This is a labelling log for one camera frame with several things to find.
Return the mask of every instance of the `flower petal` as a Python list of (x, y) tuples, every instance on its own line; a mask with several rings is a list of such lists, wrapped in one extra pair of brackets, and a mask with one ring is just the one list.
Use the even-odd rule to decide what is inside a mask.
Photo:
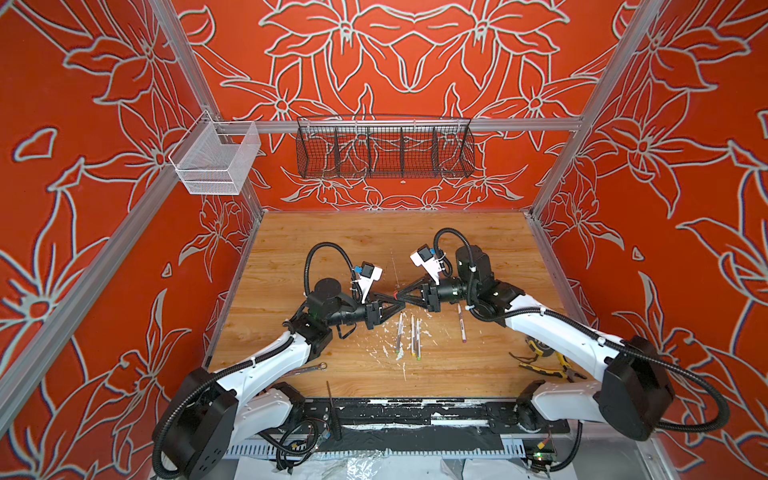
[(58, 135), (56, 127), (43, 127), (29, 138), (22, 140), (13, 150), (13, 161), (23, 162), (35, 159), (49, 159)]
[(544, 71), (534, 62), (523, 57), (518, 82), (522, 96), (528, 100), (538, 97), (541, 94), (541, 89), (544, 87), (544, 82)]
[(757, 112), (757, 120), (760, 122), (760, 126), (763, 128), (763, 138), (768, 140), (768, 110), (761, 110)]
[(373, 38), (358, 35), (363, 51), (373, 63), (373, 67), (397, 91), (406, 92), (405, 60), (391, 47), (381, 45)]
[(671, 90), (708, 91), (715, 88), (702, 78), (696, 58), (687, 51), (660, 48), (650, 60), (650, 72)]
[(715, 62), (750, 53), (750, 46), (743, 38), (720, 36), (709, 26), (688, 30), (669, 46), (694, 54), (699, 62)]
[(375, 187), (366, 186), (363, 188), (363, 191), (366, 192), (366, 203), (369, 206), (378, 207), (382, 200), (384, 200), (382, 193)]
[(578, 157), (586, 157), (590, 160), (600, 160), (605, 155), (617, 154), (619, 152), (616, 145), (608, 140), (598, 139), (586, 144), (578, 153)]
[(148, 161), (154, 162), (154, 155), (161, 151), (160, 138), (154, 126), (130, 105), (123, 103), (118, 106), (118, 118), (123, 133), (136, 147), (137, 152), (145, 155)]
[(449, 85), (448, 90), (445, 91), (445, 97), (443, 98), (443, 109), (442, 109), (442, 116), (443, 117), (462, 117), (464, 112), (462, 111), (462, 108), (459, 107), (458, 103), (462, 100), (462, 98), (458, 95), (458, 92), (456, 91), (456, 82), (453, 82)]
[(167, 291), (168, 289), (160, 291), (152, 303), (150, 321), (145, 335), (147, 359), (150, 364), (157, 358), (157, 354), (160, 352), (160, 344), (163, 341), (163, 303)]
[(662, 141), (671, 135), (680, 123), (682, 123), (688, 113), (688, 98), (690, 94), (682, 91), (671, 99), (667, 100), (660, 107), (652, 105), (653, 95), (650, 93), (650, 88), (644, 89), (641, 95), (641, 108), (647, 108), (648, 119), (644, 123), (645, 125), (654, 126), (654, 138), (656, 141)]
[(654, 174), (650, 179), (650, 185), (667, 204), (667, 218), (671, 218), (677, 201), (680, 199), (680, 184), (677, 175), (662, 160), (653, 159), (646, 163), (646, 167)]
[(213, 237), (215, 237), (214, 233), (201, 233), (194, 240), (184, 245), (181, 252), (179, 252), (179, 265), (193, 253), (202, 252), (207, 249), (208, 245), (214, 241)]
[(179, 22), (190, 45), (205, 45), (216, 33), (216, 22), (208, 5), (204, 5), (200, 10), (181, 12)]
[(362, 67), (362, 45), (359, 35), (353, 35), (349, 42), (342, 39), (338, 32), (331, 35), (328, 66), (333, 86), (340, 91)]
[(734, 289), (768, 305), (766, 259), (749, 239), (735, 228), (706, 217), (680, 223), (677, 229), (693, 232), (718, 257), (720, 272)]
[(636, 151), (642, 135), (641, 127), (632, 118), (618, 117), (605, 125), (598, 127), (598, 131), (606, 134), (610, 141), (627, 151)]
[(523, 198), (522, 195), (517, 195), (512, 190), (509, 190), (509, 187), (505, 184), (488, 183), (488, 189), (493, 192), (496, 197), (501, 197), (505, 200), (516, 201), (522, 200)]
[(549, 35), (538, 31), (520, 34), (496, 30), (495, 35), (496, 40), (498, 40), (505, 50), (517, 55), (526, 53), (550, 55), (560, 51), (560, 47), (552, 42)]
[(624, 249), (624, 239), (621, 238), (621, 235), (616, 230), (606, 227), (605, 223), (584, 222), (584, 225), (587, 227), (587, 230), (589, 230), (593, 237), (609, 240), (613, 243), (616, 243), (619, 247), (621, 247), (622, 250)]
[(483, 108), (477, 116), (480, 118), (515, 118), (521, 112), (528, 111), (528, 101), (524, 98), (502, 98)]
[(509, 33), (530, 33), (553, 22), (568, 21), (565, 14), (544, 2), (507, 2), (494, 9), (488, 19), (493, 28)]
[(275, 41), (275, 44), (269, 47), (266, 52), (273, 57), (287, 57), (288, 55), (311, 57), (325, 48), (331, 35), (333, 35), (333, 33), (302, 37), (300, 35), (286, 33), (278, 38), (277, 41)]
[(251, 184), (255, 188), (263, 188), (264, 190), (272, 188), (266, 182), (266, 180), (264, 180), (264, 176), (256, 168), (250, 169), (250, 174), (248, 175), (248, 178), (250, 179)]
[(298, 190), (293, 192), (288, 197), (282, 197), (280, 198), (284, 202), (297, 202), (299, 200), (303, 200), (304, 198), (307, 198), (308, 196), (315, 193), (317, 190), (319, 190), (320, 185), (304, 185), (303, 187), (299, 187)]
[(464, 40), (462, 67), (477, 88), (483, 88), (488, 82), (497, 49), (495, 37), (490, 33), (480, 38), (475, 38), (474, 34), (470, 33)]
[(342, 19), (321, 2), (291, 2), (259, 20), (259, 26), (276, 25), (289, 33), (309, 37), (329, 33)]
[(414, 17), (406, 12), (394, 11), (390, 7), (373, 5), (352, 19), (353, 29), (387, 47), (413, 30)]
[(577, 95), (584, 93), (588, 96), (594, 89), (596, 81), (590, 77), (562, 78), (551, 81), (541, 88), (542, 100), (553, 100), (560, 94), (566, 92), (576, 92)]
[(224, 78), (239, 78), (248, 79), (248, 75), (245, 74), (238, 67), (235, 67), (230, 62), (224, 60), (221, 55), (211, 50), (210, 48), (203, 46), (194, 49), (194, 53), (199, 60), (208, 65), (213, 71)]
[(690, 138), (670, 138), (654, 144), (652, 151), (672, 165), (708, 165), (727, 155), (725, 148), (706, 147)]
[(587, 268), (592, 264), (594, 258), (594, 238), (592, 237), (587, 227), (582, 223), (576, 223), (576, 230), (578, 230), (578, 236), (581, 238), (581, 242), (584, 244), (584, 250), (587, 252)]
[(275, 109), (275, 102), (277, 102), (277, 92), (275, 87), (269, 84), (264, 84), (253, 80), (225, 80), (221, 82), (221, 86), (225, 88), (232, 88), (233, 92), (237, 92), (234, 97), (239, 98), (234, 104), (237, 105), (252, 105), (248, 111), (233, 116), (234, 120), (274, 120), (277, 113)]
[(544, 118), (570, 118), (571, 114), (565, 109), (562, 103), (557, 100), (545, 101), (541, 104), (541, 113)]
[(152, 65), (146, 57), (119, 61), (112, 71), (107, 90), (95, 102), (113, 104), (118, 101), (134, 101), (152, 87)]
[(637, 10), (640, 2), (624, 2), (621, 7), (616, 11), (614, 15), (614, 35), (616, 38), (621, 38), (624, 32), (627, 30), (634, 11)]
[(437, 45), (453, 41), (475, 27), (474, 18), (464, 7), (457, 4), (417, 13), (414, 20), (413, 31)]
[(79, 68), (90, 74), (107, 75), (120, 60), (136, 57), (130, 45), (109, 37), (99, 37), (87, 48), (75, 48), (64, 57), (66, 68)]

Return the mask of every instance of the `red wall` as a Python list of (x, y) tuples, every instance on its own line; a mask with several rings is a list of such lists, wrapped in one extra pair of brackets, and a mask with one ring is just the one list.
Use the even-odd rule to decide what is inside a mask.
[[(728, 426), (665, 434), (683, 478), (768, 476), (768, 7), (674, 0), (543, 224), (590, 321), (709, 376)], [(673, 378), (674, 422), (713, 416)]]
[[(4, 372), (200, 111), (144, 0), (14, 2), (0, 45)], [(177, 185), (0, 441), (0, 476), (146, 478), (252, 226), (242, 198)]]
[[(636, 2), (174, 0), (227, 119), (578, 116)], [(271, 210), (528, 207), (565, 132), (481, 134), (462, 180), (302, 180), (263, 136), (251, 181)]]
[(19, 2), (0, 17), (0, 374), (200, 113), (134, 2)]
[(242, 200), (177, 184), (3, 437), (0, 472), (146, 478), (152, 429), (203, 362), (252, 226)]

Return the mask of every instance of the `wood grain surface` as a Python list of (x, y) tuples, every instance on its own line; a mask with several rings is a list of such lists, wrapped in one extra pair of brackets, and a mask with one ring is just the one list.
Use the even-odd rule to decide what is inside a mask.
[[(384, 269), (373, 290), (392, 294), (423, 276), (410, 254), (432, 244), (443, 227), (461, 231), (491, 258), (497, 279), (512, 283), (553, 310), (563, 311), (528, 225), (520, 213), (344, 212), (287, 214), (269, 212), (261, 224), (247, 268), (237, 289), (210, 364), (218, 370), (253, 354), (278, 337), (281, 323), (303, 302), (303, 267), (318, 242), (338, 243), (355, 265), (363, 261)], [(446, 234), (440, 246), (453, 261), (458, 238)], [(331, 276), (349, 287), (349, 271), (333, 249), (318, 250), (310, 284)], [(287, 381), (305, 396), (516, 396), (534, 379), (550, 379), (518, 368), (508, 354), (530, 356), (525, 336), (465, 314), (467, 343), (462, 342), (455, 305), (440, 313), (409, 306), (403, 343), (410, 347), (411, 318), (422, 321), (422, 358), (410, 351), (396, 359), (398, 316), (374, 330), (361, 324), (346, 340), (333, 341), (314, 362), (325, 372), (308, 372)], [(557, 365), (554, 356), (537, 365)]]

